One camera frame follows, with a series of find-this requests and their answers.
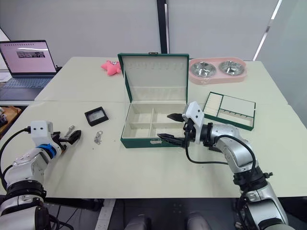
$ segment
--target white wall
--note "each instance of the white wall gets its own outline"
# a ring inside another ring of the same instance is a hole
[[[257,60],[307,127],[306,11],[307,0],[283,0]]]
[[[5,35],[5,33],[1,30],[1,28],[0,28],[0,41],[9,41],[9,38]],[[9,71],[1,54],[0,54],[0,70]]]
[[[171,53],[252,60],[278,0],[168,0]]]
[[[46,39],[56,65],[72,56],[160,50],[155,0],[0,0],[11,40]]]

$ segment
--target keychain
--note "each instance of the keychain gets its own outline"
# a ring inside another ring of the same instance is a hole
[[[96,137],[94,138],[94,142],[97,144],[97,145],[100,145],[100,142],[101,142],[101,135],[102,135],[102,131],[98,131],[96,133]]]

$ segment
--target metal clip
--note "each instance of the metal clip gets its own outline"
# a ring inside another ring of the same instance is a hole
[[[96,133],[96,137],[94,138],[94,142],[95,142],[97,145],[100,145],[102,133],[103,133],[102,131],[98,131],[98,132]]]
[[[69,137],[69,135],[72,133],[72,131],[75,129],[75,126],[74,125],[72,125],[72,126],[70,126],[69,128],[68,128],[68,131],[67,131],[67,133],[65,134],[65,138],[68,138]]]

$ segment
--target stuffed toy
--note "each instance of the stuffed toy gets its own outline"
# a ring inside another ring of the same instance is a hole
[[[116,73],[120,73],[120,64],[119,61],[106,61],[105,64],[101,65],[101,68],[107,70],[107,74],[109,76],[114,75]]]

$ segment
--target stainless steel bowl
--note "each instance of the stainless steel bowl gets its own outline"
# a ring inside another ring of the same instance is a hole
[[[216,74],[216,68],[214,65],[202,61],[193,64],[190,70],[193,74],[201,78],[208,78]]]
[[[244,66],[234,61],[224,61],[219,65],[219,69],[231,76],[237,76],[244,72]]]

